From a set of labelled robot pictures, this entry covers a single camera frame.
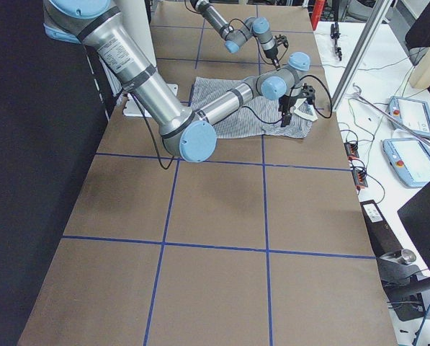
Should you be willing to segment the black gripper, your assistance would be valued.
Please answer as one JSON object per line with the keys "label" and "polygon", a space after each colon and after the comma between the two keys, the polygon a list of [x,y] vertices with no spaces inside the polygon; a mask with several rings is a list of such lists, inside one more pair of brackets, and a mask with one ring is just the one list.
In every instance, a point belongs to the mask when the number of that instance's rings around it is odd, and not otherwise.
{"label": "black gripper", "polygon": [[313,105],[315,101],[315,89],[306,83],[300,87],[291,88],[284,96],[279,98],[279,111],[282,113],[282,122],[280,127],[287,127],[292,118],[290,111],[292,106],[297,107],[297,101],[304,99],[309,105]]}
{"label": "black gripper", "polygon": [[288,39],[285,35],[271,36],[270,39],[264,43],[264,54],[268,59],[272,60],[272,64],[276,70],[281,68],[277,57],[278,47],[281,45],[285,47],[285,50],[289,48]]}

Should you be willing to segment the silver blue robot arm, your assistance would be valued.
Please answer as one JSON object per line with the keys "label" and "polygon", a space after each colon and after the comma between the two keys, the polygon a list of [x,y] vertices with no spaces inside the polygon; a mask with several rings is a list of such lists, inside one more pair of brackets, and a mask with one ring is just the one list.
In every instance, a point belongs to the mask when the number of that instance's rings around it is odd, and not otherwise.
{"label": "silver blue robot arm", "polygon": [[270,62],[264,62],[272,65],[276,70],[280,68],[278,57],[278,47],[283,45],[285,53],[289,47],[287,38],[284,35],[272,34],[270,24],[265,17],[248,17],[245,20],[234,18],[227,21],[220,12],[209,1],[190,1],[192,9],[184,2],[185,7],[195,14],[200,14],[211,27],[225,41],[224,46],[229,53],[237,53],[251,38],[254,38],[258,48],[261,48],[264,57]]}
{"label": "silver blue robot arm", "polygon": [[44,1],[45,32],[55,40],[79,43],[95,49],[125,92],[144,107],[158,123],[164,148],[188,162],[208,159],[215,150],[214,124],[244,107],[256,97],[278,100],[287,97],[282,115],[287,116],[296,99],[302,96],[303,74],[310,57],[293,53],[280,65],[278,39],[264,17],[249,17],[243,28],[235,30],[208,1],[192,1],[225,41],[230,53],[237,52],[255,37],[274,70],[248,77],[238,86],[198,110],[184,106],[123,26],[122,13],[114,1]]}

